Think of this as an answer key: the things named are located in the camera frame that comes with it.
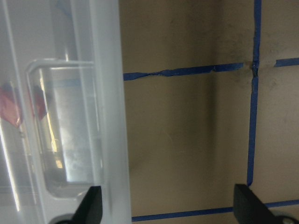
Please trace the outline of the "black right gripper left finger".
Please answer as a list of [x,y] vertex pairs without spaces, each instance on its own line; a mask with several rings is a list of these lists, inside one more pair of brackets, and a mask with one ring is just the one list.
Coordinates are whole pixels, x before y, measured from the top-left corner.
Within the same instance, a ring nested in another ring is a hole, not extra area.
[[92,186],[87,191],[76,212],[72,224],[100,224],[103,216],[101,186]]

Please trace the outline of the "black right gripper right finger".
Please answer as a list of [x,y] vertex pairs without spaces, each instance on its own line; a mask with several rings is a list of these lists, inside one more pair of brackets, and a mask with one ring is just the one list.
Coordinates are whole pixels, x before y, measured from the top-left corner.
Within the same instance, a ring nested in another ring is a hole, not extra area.
[[239,224],[275,224],[270,210],[245,184],[234,186],[234,216]]

